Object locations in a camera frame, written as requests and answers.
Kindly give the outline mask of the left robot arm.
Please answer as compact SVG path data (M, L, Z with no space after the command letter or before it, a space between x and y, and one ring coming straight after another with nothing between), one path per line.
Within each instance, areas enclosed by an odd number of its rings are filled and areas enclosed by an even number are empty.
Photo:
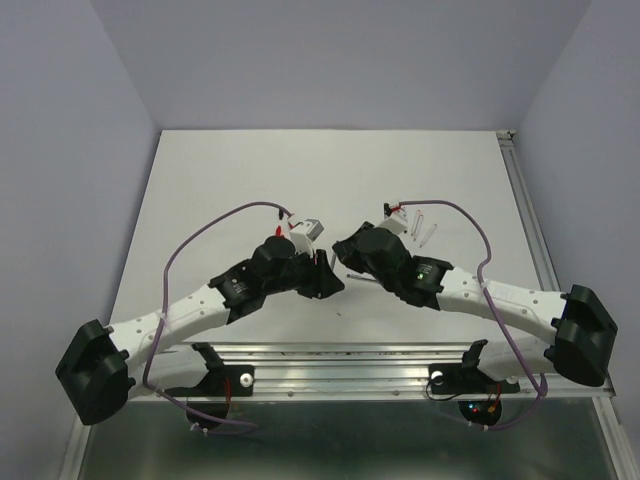
M344 288L324 250L301 253L290 240L271 236L250 258L158 311L112 326L83 324L55 375L81 422L95 425L122 409L135 387L156 388L149 375L164 350L256 312L270 295L294 291L321 300Z

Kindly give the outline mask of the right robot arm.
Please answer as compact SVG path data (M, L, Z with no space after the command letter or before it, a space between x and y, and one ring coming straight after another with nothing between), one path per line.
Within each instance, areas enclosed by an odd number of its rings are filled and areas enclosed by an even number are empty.
M605 383L618 326L588 287L555 292L480 281L446 261L411 254L398 235L369 223L332 249L342 265L371 275L408 305L527 333L521 342L472 344L460 366L461 381L472 390L527 373L557 373L587 387Z

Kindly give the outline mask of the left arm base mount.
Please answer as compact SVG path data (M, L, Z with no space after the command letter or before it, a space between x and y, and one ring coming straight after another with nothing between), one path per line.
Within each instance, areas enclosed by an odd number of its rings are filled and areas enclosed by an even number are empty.
M233 398L253 395L254 366L225 363L207 342L162 352L152 366L147 385L185 412L191 430L229 436L258 429L252 422L228 418Z

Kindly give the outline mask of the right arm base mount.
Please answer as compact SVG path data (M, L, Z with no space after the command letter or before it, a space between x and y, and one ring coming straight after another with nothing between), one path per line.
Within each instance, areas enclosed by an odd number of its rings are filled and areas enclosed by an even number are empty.
M473 342L457 363L429 364L425 394L432 401L458 400L464 420L493 429L501 419L502 396L519 393L520 384L493 380L480 371L480 354L487 344L487 340Z

